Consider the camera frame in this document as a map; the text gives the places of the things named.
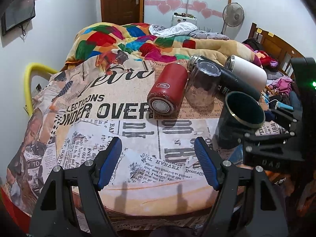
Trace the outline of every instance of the wooden bed frame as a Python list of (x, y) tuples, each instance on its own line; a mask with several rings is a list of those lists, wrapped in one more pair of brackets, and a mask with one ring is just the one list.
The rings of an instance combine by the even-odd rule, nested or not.
[(256, 38), (266, 53), (272, 55), (279, 61), (278, 70), (283, 74), (294, 78), (294, 73), (290, 59), (294, 57), (303, 57), (303, 55), (280, 37), (262, 30), (252, 23), (248, 38)]

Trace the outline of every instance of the wooden door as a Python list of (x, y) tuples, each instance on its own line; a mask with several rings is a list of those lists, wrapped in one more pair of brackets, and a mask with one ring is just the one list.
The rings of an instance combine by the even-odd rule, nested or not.
[(101, 0), (102, 21), (125, 25), (139, 22), (141, 0)]

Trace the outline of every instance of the pile of clothes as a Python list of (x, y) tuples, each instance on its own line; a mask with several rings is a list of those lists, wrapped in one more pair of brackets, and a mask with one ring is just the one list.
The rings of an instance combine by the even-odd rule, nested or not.
[(198, 30), (197, 26), (190, 22), (181, 22), (170, 28), (165, 28), (158, 25), (150, 25), (149, 32), (152, 35), (163, 38), (185, 36), (196, 39), (229, 40), (226, 35)]
[(264, 51), (263, 46), (255, 38), (243, 42), (259, 58), (262, 68), (267, 73), (266, 98), (270, 109), (281, 106), (295, 111), (302, 111), (300, 94), (296, 83), (289, 76), (278, 71), (278, 60)]

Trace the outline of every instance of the heart decoration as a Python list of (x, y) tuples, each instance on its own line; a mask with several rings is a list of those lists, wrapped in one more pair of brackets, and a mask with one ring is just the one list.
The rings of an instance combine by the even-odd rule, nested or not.
[(171, 10), (171, 6), (169, 4), (160, 3), (157, 5), (158, 10), (165, 15), (168, 11)]
[(199, 0), (193, 0), (192, 5), (194, 10), (196, 10), (197, 12), (201, 12), (203, 9), (207, 8), (207, 3), (200, 2)]
[(180, 8), (183, 4), (182, 0), (165, 0), (167, 5), (171, 6), (171, 10), (175, 11)]
[(213, 15), (213, 12), (212, 12), (212, 10), (211, 9), (202, 9), (201, 10), (201, 14), (203, 15), (203, 17), (205, 18), (205, 19), (207, 19), (207, 18), (209, 18), (210, 16), (212, 16)]

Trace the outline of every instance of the red water bottle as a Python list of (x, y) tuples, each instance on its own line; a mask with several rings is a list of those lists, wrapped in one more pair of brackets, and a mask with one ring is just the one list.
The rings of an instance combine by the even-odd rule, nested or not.
[(161, 115), (170, 115), (178, 111), (187, 79), (188, 72), (182, 65), (166, 65), (148, 93), (149, 107)]

